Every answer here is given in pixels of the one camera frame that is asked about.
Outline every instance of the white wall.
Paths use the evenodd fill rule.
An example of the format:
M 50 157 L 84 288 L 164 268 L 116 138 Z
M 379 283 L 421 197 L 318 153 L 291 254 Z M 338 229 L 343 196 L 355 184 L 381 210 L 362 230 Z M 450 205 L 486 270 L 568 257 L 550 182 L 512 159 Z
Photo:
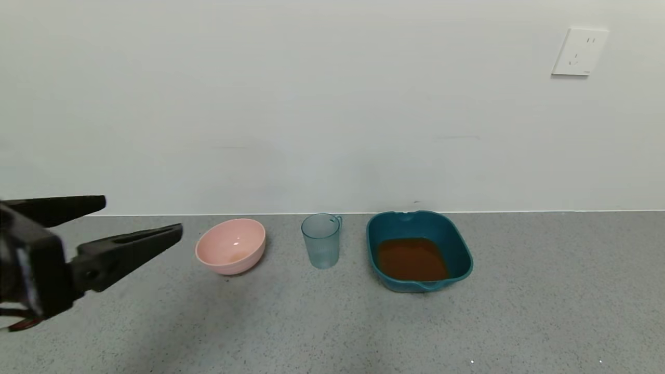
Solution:
M 662 0 L 0 5 L 0 196 L 105 214 L 665 209 Z M 552 79 L 570 26 L 611 30 Z

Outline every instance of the measuring cup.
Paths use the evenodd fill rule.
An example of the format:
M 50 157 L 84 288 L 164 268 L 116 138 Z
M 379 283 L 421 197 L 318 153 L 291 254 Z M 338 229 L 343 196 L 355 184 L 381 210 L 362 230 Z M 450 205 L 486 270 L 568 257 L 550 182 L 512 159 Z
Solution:
M 341 216 L 319 213 L 305 218 L 301 230 L 312 266 L 328 269 L 337 263 L 341 228 Z

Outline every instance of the teal dish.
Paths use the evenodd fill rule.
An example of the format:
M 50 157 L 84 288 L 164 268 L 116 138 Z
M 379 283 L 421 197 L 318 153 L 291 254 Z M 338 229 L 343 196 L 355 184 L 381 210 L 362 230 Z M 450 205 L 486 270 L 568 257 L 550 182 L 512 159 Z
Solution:
M 384 240 L 427 238 L 439 248 L 446 261 L 450 278 L 439 281 L 396 280 L 378 267 L 378 247 Z M 381 282 L 395 292 L 431 292 L 468 277 L 473 270 L 473 258 L 455 225 L 445 216 L 418 210 L 417 212 L 385 212 L 367 223 L 367 251 L 370 263 Z

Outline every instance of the speckled surface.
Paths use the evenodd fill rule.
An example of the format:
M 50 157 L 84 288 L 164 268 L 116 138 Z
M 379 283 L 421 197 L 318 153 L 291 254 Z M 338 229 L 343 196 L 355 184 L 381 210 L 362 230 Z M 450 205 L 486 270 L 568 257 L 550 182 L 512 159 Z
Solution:
M 475 268 L 429 294 L 379 284 L 369 215 L 344 217 L 329 270 L 307 260 L 304 216 L 253 216 L 268 232 L 265 257 L 235 277 L 193 253 L 200 233 L 232 217 L 81 219 L 58 229 L 72 248 L 176 222 L 185 236 L 105 292 L 2 336 L 0 371 L 665 372 L 665 213 L 448 216 Z

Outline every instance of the tea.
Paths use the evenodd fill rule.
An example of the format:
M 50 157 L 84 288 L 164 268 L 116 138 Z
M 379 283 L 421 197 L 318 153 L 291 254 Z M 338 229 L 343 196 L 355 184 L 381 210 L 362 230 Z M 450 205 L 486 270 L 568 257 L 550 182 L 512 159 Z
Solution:
M 378 267 L 396 280 L 438 281 L 450 277 L 439 248 L 426 238 L 383 241 L 378 247 Z

